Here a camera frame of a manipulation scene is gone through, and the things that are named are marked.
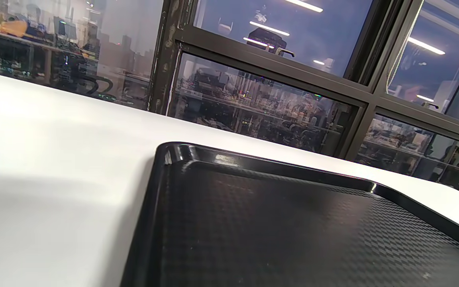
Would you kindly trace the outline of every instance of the table surface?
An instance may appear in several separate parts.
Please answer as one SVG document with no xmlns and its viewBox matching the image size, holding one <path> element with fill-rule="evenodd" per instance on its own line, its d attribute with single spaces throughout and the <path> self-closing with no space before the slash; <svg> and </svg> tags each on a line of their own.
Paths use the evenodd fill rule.
<svg viewBox="0 0 459 287">
<path fill-rule="evenodd" d="M 0 286 L 118 286 L 171 141 L 370 179 L 459 224 L 441 184 L 0 76 Z"/>
</svg>

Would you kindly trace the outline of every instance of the window handle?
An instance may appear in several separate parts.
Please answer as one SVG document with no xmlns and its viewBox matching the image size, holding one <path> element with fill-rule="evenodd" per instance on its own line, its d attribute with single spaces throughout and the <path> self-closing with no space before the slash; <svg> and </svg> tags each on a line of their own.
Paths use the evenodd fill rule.
<svg viewBox="0 0 459 287">
<path fill-rule="evenodd" d="M 279 55 L 279 53 L 281 53 L 282 51 L 285 52 L 285 53 L 288 53 L 288 54 L 292 55 L 292 57 L 295 57 L 295 53 L 293 53 L 292 51 L 289 51 L 289 50 L 287 50 L 287 49 L 283 49 L 283 48 L 281 48 L 281 47 L 278 47 L 278 48 L 275 50 L 275 54 L 276 54 L 276 55 Z"/>
<path fill-rule="evenodd" d="M 421 104 L 422 107 L 426 107 L 426 108 L 429 108 L 430 106 L 434 106 L 435 109 L 439 109 L 439 106 L 436 105 L 436 104 L 432 104 L 432 103 L 428 103 L 428 102 L 424 102 Z"/>
</svg>

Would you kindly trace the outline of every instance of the fluorescent light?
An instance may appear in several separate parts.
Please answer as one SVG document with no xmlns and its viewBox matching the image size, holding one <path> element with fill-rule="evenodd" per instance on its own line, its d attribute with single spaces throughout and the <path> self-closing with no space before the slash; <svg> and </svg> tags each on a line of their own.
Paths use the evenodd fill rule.
<svg viewBox="0 0 459 287">
<path fill-rule="evenodd" d="M 249 24 L 254 25 L 254 26 L 258 26 L 258 27 L 263 28 L 263 29 L 267 29 L 268 31 L 274 31 L 275 33 L 279 33 L 279 34 L 282 34 L 282 35 L 285 35 L 285 36 L 290 36 L 290 33 L 286 33 L 285 31 L 280 31 L 278 29 L 274 29 L 274 28 L 271 28 L 271 27 L 268 27 L 268 26 L 253 22 L 253 21 L 249 22 Z"/>
<path fill-rule="evenodd" d="M 250 39 L 250 38 L 245 38 L 245 37 L 244 37 L 244 40 L 249 41 L 249 42 L 252 42 L 252 43 L 254 43 L 254 44 L 261 45 L 261 46 L 263 46 L 263 47 L 268 46 L 268 44 L 265 44 L 265 43 L 262 43 L 262 42 L 258 42 L 257 40 L 253 40 L 253 39 Z"/>
<path fill-rule="evenodd" d="M 423 100 L 427 100 L 428 102 L 432 102 L 432 103 L 434 102 L 434 100 L 432 100 L 431 98 L 427 98 L 427 97 L 425 97 L 425 96 L 419 96 L 419 95 L 417 95 L 417 98 L 422 98 Z"/>
<path fill-rule="evenodd" d="M 304 8 L 308 8 L 308 9 L 313 10 L 313 11 L 317 11 L 317 12 L 323 11 L 323 9 L 321 9 L 321 8 L 319 8 L 319 7 L 313 6 L 313 5 L 311 5 L 311 4 L 304 3 L 304 2 L 302 2 L 302 1 L 300 1 L 300 0 L 286 0 L 286 1 L 288 1 L 288 2 L 290 2 L 290 3 L 293 3 L 293 4 L 295 4 L 295 5 L 302 6 L 302 7 L 304 7 Z"/>
<path fill-rule="evenodd" d="M 430 51 L 432 51 L 432 52 L 435 53 L 435 54 L 439 54 L 439 55 L 444 55 L 444 54 L 446 54 L 446 52 L 444 52 L 444 51 L 442 51 L 442 50 L 439 50 L 439 49 L 437 49 L 437 48 L 435 48 L 435 47 L 432 47 L 432 46 L 430 46 L 430 45 L 428 45 L 428 44 L 426 44 L 426 43 L 424 43 L 424 42 L 421 42 L 421 41 L 419 41 L 419 40 L 415 40 L 414 38 L 411 38 L 411 37 L 408 38 L 408 42 L 410 42 L 410 43 L 412 43 L 412 44 L 415 44 L 415 45 L 417 45 L 417 46 L 419 46 L 419 47 L 423 47 L 423 48 L 426 49 L 426 50 L 430 50 Z"/>
</svg>

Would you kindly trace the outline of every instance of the glass pane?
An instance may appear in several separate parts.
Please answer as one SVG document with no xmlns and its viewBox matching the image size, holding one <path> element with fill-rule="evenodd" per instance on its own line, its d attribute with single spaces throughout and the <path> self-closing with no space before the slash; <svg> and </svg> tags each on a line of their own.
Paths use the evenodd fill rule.
<svg viewBox="0 0 459 287">
<path fill-rule="evenodd" d="M 199 0 L 194 25 L 342 77 L 371 2 Z"/>
<path fill-rule="evenodd" d="M 222 64 L 182 55 L 175 118 L 334 155 L 352 107 Z"/>
<path fill-rule="evenodd" d="M 459 189 L 459 142 L 376 115 L 356 162 Z"/>
<path fill-rule="evenodd" d="M 162 0 L 0 1 L 0 75 L 144 109 Z"/>
<path fill-rule="evenodd" d="M 426 0 L 387 91 L 459 119 L 459 0 Z"/>
</svg>

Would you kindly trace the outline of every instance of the black window frame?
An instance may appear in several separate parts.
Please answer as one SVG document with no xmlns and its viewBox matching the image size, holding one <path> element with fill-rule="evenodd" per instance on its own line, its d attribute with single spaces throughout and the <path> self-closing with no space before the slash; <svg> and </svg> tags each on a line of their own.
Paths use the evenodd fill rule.
<svg viewBox="0 0 459 287">
<path fill-rule="evenodd" d="M 358 103 L 338 158 L 354 160 L 375 113 L 459 141 L 459 120 L 386 93 L 388 71 L 406 44 L 423 0 L 373 0 L 344 76 L 278 57 L 193 26 L 198 0 L 166 0 L 155 51 L 149 111 L 167 115 L 180 55 L 188 53 L 306 91 Z"/>
</svg>

